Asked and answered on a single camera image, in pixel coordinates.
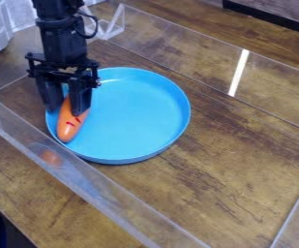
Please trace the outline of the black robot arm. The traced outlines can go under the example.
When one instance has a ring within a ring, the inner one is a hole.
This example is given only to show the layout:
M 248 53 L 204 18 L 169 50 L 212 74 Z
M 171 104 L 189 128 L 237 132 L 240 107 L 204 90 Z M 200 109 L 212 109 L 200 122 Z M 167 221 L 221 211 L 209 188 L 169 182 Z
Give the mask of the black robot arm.
M 37 18 L 43 52 L 28 53 L 27 73 L 35 79 L 47 111 L 64 101 L 68 85 L 71 113 L 79 116 L 91 106 L 92 89 L 100 85 L 99 62 L 87 57 L 87 39 L 96 36 L 97 19 L 85 14 L 83 0 L 31 0 Z

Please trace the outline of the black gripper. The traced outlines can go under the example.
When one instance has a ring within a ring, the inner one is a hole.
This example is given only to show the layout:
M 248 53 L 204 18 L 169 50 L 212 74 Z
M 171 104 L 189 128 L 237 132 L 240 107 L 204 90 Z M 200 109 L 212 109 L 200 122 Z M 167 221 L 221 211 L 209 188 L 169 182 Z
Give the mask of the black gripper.
M 77 116 L 91 106 L 92 89 L 99 86 L 99 63 L 87 57 L 85 38 L 77 33 L 41 33 L 43 52 L 28 52 L 27 73 L 47 111 L 55 111 L 64 100 L 61 85 L 68 81 L 71 113 Z

